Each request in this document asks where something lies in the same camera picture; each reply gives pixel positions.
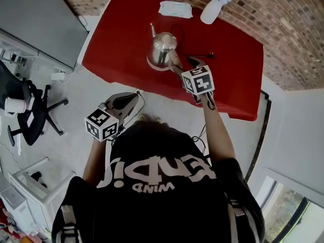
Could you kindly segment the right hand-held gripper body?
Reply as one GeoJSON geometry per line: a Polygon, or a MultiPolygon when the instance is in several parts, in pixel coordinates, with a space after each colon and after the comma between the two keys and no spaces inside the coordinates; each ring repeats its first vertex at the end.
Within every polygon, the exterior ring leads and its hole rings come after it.
{"type": "Polygon", "coordinates": [[[209,109],[216,109],[216,104],[214,101],[215,87],[212,72],[207,65],[182,72],[180,76],[184,89],[193,96],[196,104],[201,103],[200,97],[203,95],[207,98],[207,105],[209,109]]]}

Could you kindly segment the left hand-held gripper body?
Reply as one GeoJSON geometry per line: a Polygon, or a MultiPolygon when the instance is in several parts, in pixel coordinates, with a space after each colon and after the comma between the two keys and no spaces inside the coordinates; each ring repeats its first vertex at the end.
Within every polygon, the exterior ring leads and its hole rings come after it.
{"type": "Polygon", "coordinates": [[[84,118],[86,131],[98,141],[105,141],[117,137],[124,129],[127,118],[119,115],[117,103],[102,102],[89,116],[84,118]]]}

